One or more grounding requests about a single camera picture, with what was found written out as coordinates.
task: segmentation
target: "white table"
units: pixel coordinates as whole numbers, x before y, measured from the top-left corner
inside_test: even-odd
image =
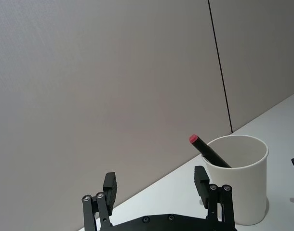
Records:
[[[234,134],[256,136],[269,146],[267,158],[269,211],[259,224],[236,225],[236,229],[238,231],[294,231],[294,166],[291,162],[294,158],[294,95]],[[207,210],[201,204],[194,185],[194,166],[198,165],[206,167],[200,155],[114,208],[113,215],[110,217],[113,225],[144,215],[174,213],[206,217]]]

